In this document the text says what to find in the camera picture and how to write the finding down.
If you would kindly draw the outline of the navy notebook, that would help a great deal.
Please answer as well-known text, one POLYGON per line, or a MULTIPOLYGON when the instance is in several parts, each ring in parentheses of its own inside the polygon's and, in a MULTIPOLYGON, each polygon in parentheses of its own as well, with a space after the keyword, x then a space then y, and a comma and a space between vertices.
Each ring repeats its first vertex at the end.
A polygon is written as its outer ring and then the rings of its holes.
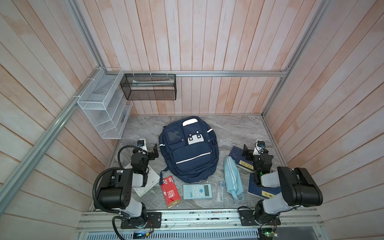
POLYGON ((259 196, 265 199, 269 199, 274 197, 275 195, 279 194, 281 192, 281 188, 265 188, 265 187, 258 187, 255 184, 254 181, 254 174, 250 174, 249 176, 249 185, 248 185, 248 193, 259 196))
POLYGON ((233 146, 229 156, 235 161, 236 165, 249 173, 254 171, 253 162, 246 160, 245 156, 242 156, 243 150, 233 146))

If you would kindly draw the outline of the white hardcover book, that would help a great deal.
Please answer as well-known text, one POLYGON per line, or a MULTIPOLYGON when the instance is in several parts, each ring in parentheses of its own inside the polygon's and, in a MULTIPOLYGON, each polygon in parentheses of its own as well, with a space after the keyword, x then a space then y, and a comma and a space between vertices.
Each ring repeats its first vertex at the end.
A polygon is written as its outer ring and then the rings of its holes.
POLYGON ((142 197, 160 181, 160 176, 151 166, 128 164, 123 173, 129 175, 127 190, 134 190, 138 197, 142 197))

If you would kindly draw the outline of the navy blue student backpack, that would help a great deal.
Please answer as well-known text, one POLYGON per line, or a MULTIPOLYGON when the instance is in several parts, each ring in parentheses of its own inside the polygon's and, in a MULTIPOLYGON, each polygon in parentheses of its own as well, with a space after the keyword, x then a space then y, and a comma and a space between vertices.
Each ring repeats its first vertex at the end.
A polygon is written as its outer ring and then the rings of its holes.
POLYGON ((167 167, 185 183, 197 183, 213 175, 219 162, 214 130, 201 118, 190 116, 165 127, 159 147, 167 167))

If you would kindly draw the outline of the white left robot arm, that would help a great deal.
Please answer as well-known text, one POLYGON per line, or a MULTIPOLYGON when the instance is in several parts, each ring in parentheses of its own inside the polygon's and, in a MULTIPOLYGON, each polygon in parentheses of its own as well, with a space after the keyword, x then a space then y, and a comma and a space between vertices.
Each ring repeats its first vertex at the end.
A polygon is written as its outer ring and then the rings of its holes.
POLYGON ((118 167, 102 171, 96 178, 92 196, 94 206, 106 213, 118 214, 123 224, 132 224, 135 228, 145 228, 150 224, 145 204, 136 201, 133 188, 145 187, 149 176, 149 161, 159 157, 158 146, 149 152, 144 145, 126 145, 118 151, 118 167), (125 168, 121 162, 121 152, 133 149, 131 167, 125 168))

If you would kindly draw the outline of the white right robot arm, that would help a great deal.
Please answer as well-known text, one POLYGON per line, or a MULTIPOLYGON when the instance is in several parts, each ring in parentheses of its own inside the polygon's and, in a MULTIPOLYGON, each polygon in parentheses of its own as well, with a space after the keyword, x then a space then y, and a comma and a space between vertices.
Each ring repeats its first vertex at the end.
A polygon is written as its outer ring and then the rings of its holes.
POLYGON ((256 204, 256 223, 264 225, 274 221, 281 213, 323 203, 323 194, 307 169, 280 166, 275 172, 271 171, 274 156, 269 154, 265 142, 257 141, 253 150, 244 145, 242 156, 253 164, 249 190, 251 186, 257 193, 277 190, 272 197, 265 197, 256 204))

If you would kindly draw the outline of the clear pen pack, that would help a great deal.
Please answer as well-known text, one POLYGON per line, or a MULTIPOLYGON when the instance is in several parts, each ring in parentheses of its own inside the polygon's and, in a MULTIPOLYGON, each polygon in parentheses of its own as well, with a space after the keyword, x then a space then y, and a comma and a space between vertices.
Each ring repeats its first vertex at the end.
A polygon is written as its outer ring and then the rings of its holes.
POLYGON ((223 202, 225 181, 219 180, 217 185, 217 201, 223 202))

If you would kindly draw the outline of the light blue pencil case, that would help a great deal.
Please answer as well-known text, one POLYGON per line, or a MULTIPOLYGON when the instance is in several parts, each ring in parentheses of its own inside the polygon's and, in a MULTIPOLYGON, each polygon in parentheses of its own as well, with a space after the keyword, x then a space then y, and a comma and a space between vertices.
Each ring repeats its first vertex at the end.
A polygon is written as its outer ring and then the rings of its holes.
POLYGON ((224 159, 224 172, 227 192, 232 195, 235 201, 244 201, 244 187, 239 170, 231 156, 224 159))

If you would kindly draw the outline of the red booklet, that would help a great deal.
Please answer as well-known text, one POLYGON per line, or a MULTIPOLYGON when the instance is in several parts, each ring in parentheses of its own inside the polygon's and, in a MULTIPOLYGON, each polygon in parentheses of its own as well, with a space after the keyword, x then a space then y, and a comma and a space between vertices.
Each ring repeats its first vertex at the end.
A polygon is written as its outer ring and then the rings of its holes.
POLYGON ((161 180, 161 189, 168 208, 171 208, 182 201, 172 176, 161 180))

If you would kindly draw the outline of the light blue calculator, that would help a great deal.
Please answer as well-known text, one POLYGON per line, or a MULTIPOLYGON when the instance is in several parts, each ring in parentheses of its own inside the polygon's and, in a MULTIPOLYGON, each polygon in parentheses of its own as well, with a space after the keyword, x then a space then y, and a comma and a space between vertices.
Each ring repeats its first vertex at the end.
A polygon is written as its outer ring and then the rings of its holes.
POLYGON ((183 185, 184 200, 212 199, 211 184, 189 184, 183 185))

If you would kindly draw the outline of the black mesh basket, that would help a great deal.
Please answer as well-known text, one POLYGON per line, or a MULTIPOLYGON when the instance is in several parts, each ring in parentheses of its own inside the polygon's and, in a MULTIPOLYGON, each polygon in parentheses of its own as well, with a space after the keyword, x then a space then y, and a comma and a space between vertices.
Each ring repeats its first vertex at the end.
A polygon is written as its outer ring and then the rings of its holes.
POLYGON ((173 74, 124 74, 120 86, 129 101, 177 99, 177 82, 173 74))

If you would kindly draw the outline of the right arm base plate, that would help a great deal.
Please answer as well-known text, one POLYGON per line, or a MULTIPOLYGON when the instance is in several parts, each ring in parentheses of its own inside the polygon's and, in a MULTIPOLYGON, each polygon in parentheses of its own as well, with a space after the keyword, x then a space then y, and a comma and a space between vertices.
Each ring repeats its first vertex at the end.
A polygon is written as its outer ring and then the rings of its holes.
POLYGON ((280 226, 280 218, 276 215, 259 213, 255 210, 241 208, 238 209, 239 218, 242 226, 280 226))

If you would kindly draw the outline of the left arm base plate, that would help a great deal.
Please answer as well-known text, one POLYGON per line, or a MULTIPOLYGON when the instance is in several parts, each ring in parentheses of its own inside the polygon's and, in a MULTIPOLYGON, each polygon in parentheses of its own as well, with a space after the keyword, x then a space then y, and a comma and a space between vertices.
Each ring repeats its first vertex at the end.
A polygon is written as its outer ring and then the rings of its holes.
POLYGON ((161 212, 147 212, 143 213, 140 217, 130 218, 123 220, 121 223, 121 229, 159 229, 162 224, 162 213, 161 212))

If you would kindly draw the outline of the aluminium front rail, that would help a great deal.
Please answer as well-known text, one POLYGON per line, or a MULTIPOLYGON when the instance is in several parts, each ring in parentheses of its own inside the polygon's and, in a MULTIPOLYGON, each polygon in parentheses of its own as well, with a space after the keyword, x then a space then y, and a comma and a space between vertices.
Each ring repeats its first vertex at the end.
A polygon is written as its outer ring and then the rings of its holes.
MULTIPOLYGON (((235 209, 194 209, 194 210, 154 210, 161 212, 162 224, 156 230, 189 229, 237 229, 257 228, 259 226, 242 226, 238 210, 235 209)), ((112 231, 112 218, 115 214, 105 212, 84 212, 76 232, 112 231)), ((280 216, 282 227, 322 227, 325 225, 315 208, 298 208, 280 216)))

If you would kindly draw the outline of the aluminium wall rail frame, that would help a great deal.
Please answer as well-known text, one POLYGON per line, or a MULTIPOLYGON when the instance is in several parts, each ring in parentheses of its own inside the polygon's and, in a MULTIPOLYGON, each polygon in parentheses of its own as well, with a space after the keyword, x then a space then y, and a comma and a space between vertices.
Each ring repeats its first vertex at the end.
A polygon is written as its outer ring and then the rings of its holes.
POLYGON ((1 214, 83 212, 115 141, 77 101, 97 74, 176 77, 139 115, 266 114, 323 1, 1 1, 1 214))

